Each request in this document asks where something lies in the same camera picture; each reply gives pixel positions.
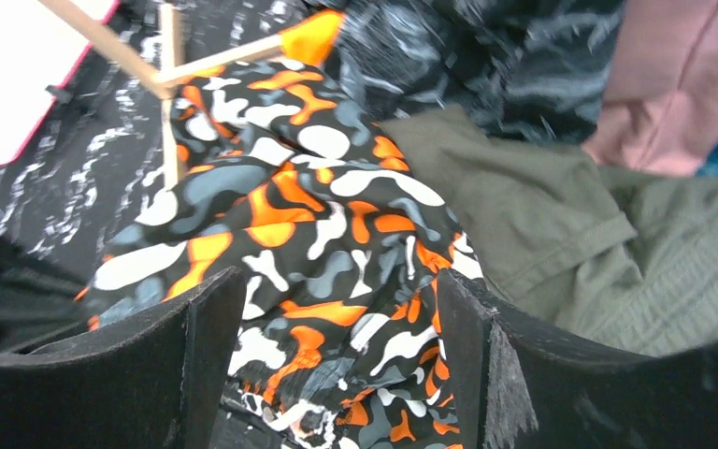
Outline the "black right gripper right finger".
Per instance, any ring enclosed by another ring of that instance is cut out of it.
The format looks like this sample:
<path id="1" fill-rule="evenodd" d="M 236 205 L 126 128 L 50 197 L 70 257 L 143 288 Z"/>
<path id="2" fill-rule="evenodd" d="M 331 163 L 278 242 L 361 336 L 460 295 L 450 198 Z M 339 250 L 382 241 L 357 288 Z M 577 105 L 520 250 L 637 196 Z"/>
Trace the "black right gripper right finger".
<path id="1" fill-rule="evenodd" d="M 718 341 L 663 357 L 620 351 L 452 269 L 437 297 L 466 448 L 718 448 Z"/>

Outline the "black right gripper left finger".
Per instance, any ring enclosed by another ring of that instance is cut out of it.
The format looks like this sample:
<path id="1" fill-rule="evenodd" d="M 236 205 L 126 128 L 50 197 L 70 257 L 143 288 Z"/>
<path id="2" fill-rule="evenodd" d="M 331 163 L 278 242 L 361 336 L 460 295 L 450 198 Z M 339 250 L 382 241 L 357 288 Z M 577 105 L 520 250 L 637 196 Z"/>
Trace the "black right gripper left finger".
<path id="1" fill-rule="evenodd" d="M 228 268 L 116 323 L 0 355 L 0 448 L 206 448 L 246 283 Z"/>

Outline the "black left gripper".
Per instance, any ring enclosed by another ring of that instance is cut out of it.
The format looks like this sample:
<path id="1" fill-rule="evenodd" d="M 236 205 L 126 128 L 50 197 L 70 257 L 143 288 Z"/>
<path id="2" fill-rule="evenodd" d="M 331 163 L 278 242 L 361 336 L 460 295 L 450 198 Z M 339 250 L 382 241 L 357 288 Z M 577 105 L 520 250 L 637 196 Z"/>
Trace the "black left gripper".
<path id="1" fill-rule="evenodd" d="M 0 237 L 0 354 L 28 354 L 87 330 L 82 282 Z"/>

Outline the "orange camouflage shorts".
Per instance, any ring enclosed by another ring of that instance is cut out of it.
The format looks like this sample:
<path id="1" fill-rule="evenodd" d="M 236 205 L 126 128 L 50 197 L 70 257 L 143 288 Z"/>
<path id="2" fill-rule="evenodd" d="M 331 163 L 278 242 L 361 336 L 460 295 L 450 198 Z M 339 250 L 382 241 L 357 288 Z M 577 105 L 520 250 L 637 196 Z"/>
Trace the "orange camouflage shorts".
<path id="1" fill-rule="evenodd" d="M 226 396 L 301 448 L 457 448 L 437 275 L 481 270 L 442 197 L 318 68 L 236 63 L 170 112 L 188 173 L 107 245 L 92 327 L 247 279 Z"/>

